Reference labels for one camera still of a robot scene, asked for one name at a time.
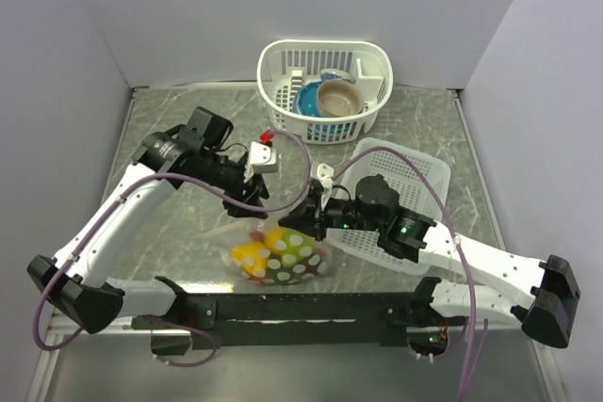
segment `countertop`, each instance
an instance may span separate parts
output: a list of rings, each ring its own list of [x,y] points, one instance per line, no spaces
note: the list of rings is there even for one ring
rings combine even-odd
[[[147,135],[187,122],[197,105],[233,122],[235,131],[227,143],[249,143],[270,127],[255,88],[138,89],[109,189],[122,178],[132,152]],[[388,140],[447,162],[451,168],[447,208],[457,231],[497,245],[453,92],[395,88],[373,127],[361,137]],[[278,175],[266,177],[270,199],[265,204],[269,205],[290,200],[301,183],[299,150],[285,139],[278,139],[275,146],[282,162]],[[308,148],[312,160],[337,168],[351,156],[355,143]],[[220,244],[200,240],[202,233],[232,221],[220,199],[199,187],[183,185],[139,230],[122,253],[112,276],[148,280],[160,275],[182,284],[189,292],[206,293],[412,291],[422,278],[371,264],[336,249],[330,269],[319,278],[287,286],[252,285],[224,265],[220,258],[224,248]],[[433,268],[428,275],[449,277],[447,270]]]

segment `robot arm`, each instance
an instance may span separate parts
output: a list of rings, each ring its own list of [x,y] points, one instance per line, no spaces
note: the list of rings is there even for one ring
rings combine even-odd
[[[475,281],[483,284],[476,287],[479,317],[521,324],[536,341],[568,346],[580,292],[567,261],[550,256],[543,262],[459,234],[451,237],[442,223],[399,206],[398,192],[381,175],[361,179],[354,200],[331,199],[331,172],[318,168],[317,173],[305,202],[283,217],[281,226],[317,240],[329,229],[376,231],[378,246],[396,258],[464,274],[455,248],[460,242]],[[440,281],[430,306],[443,317],[468,315],[468,287]]]
[[[254,142],[233,162],[220,154],[232,130],[231,122],[198,107],[186,125],[145,138],[113,194],[83,230],[52,259],[37,256],[30,263],[27,271],[39,289],[49,294],[48,300],[89,333],[103,330],[121,316],[153,314],[173,318],[175,323],[184,318],[188,308],[182,301],[195,295],[188,295],[174,282],[162,277],[119,281],[109,274],[139,226],[182,184],[173,179],[151,180],[152,176],[168,172],[204,181],[253,206],[261,206],[260,199],[269,197],[262,173],[278,171],[276,152]],[[331,198],[332,174],[328,167],[318,166],[307,198],[279,221],[281,226],[317,240],[323,240],[332,228],[376,231],[378,246],[392,256],[462,274],[454,246],[461,241],[474,278],[484,284],[476,287],[478,316],[520,323],[529,337],[549,346],[568,345],[579,289],[565,260],[551,256],[542,262],[468,237],[451,237],[441,223],[399,206],[399,194],[380,175],[359,181],[354,199]],[[127,188],[133,185],[138,188]],[[266,216],[227,201],[223,205],[231,217]],[[99,227],[100,219],[105,221]],[[61,275],[59,270],[69,263]],[[53,278],[57,282],[47,289]],[[435,317],[468,314],[467,286],[434,278],[425,278],[419,286],[418,304],[408,299],[410,305],[405,306],[413,305],[412,309],[396,322],[431,325]],[[397,315],[396,310],[387,309],[385,315]]]
[[[113,193],[86,226],[52,259],[37,256],[27,271],[42,290],[65,263],[72,261],[50,295],[50,301],[89,333],[104,329],[117,317],[144,314],[164,315],[180,289],[173,282],[121,281],[109,278],[110,272],[138,228],[165,199],[182,184],[167,179],[152,180],[122,193],[143,178],[163,172],[200,179],[224,190],[231,198],[261,206],[268,198],[261,173],[278,170],[276,152],[253,142],[251,150],[238,162],[220,154],[220,148],[233,130],[231,122],[198,107],[188,124],[145,138],[133,155],[133,162]],[[231,217],[265,217],[228,202],[223,203]],[[74,255],[85,235],[104,215],[112,212],[93,233],[85,247]]]

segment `yellow object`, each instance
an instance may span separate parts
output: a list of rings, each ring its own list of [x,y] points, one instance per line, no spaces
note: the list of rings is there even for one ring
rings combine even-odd
[[[274,254],[283,254],[286,250],[286,242],[283,240],[286,233],[286,228],[276,227],[267,231],[264,235],[264,243],[266,247]]]
[[[266,276],[270,250],[261,242],[250,242],[233,247],[232,257],[236,265],[242,266],[249,275]]]

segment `white wall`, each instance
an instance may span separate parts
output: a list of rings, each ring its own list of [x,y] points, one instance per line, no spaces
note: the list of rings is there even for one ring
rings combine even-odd
[[[396,82],[464,88],[513,0],[84,0],[130,86],[254,80],[282,38],[361,39]]]
[[[25,269],[100,200],[128,86],[79,0],[0,0],[0,399],[23,400],[39,351]]]
[[[572,402],[603,397],[602,33],[603,0],[514,0],[463,95],[508,248],[579,279],[557,353]]]

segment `white clamp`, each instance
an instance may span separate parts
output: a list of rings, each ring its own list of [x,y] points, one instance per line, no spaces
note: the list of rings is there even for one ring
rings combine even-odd
[[[318,164],[313,166],[312,177],[320,182],[322,185],[322,197],[320,198],[320,206],[324,209],[329,202],[329,198],[333,193],[333,167],[329,167],[327,164]]]
[[[249,182],[254,174],[275,173],[278,170],[279,159],[276,150],[252,141],[245,165],[245,182]]]

